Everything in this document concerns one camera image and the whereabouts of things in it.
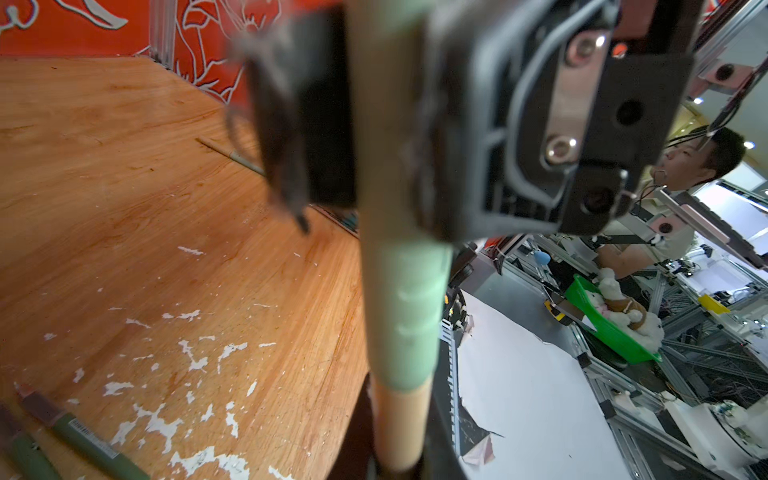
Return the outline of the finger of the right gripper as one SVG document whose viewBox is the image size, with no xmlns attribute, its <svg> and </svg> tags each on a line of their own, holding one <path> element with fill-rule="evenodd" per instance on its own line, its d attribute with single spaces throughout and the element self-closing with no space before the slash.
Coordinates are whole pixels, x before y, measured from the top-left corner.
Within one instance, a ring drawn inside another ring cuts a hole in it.
<svg viewBox="0 0 768 480">
<path fill-rule="evenodd" d="M 253 126 L 272 202 L 304 234 L 310 205 L 354 206 L 354 141 L 345 12 L 300 11 L 259 32 L 234 37 L 229 53 L 244 73 L 245 110 L 225 125 L 240 155 L 238 116 Z"/>
</svg>

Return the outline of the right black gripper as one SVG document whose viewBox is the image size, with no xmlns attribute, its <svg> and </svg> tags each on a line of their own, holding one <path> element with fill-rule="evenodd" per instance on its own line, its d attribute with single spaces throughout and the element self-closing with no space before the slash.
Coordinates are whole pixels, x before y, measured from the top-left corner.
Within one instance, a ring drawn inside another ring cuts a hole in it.
<svg viewBox="0 0 768 480">
<path fill-rule="evenodd" d="M 701 1 L 446 1 L 425 32 L 419 223 L 439 240 L 591 236 L 656 163 Z"/>
</svg>

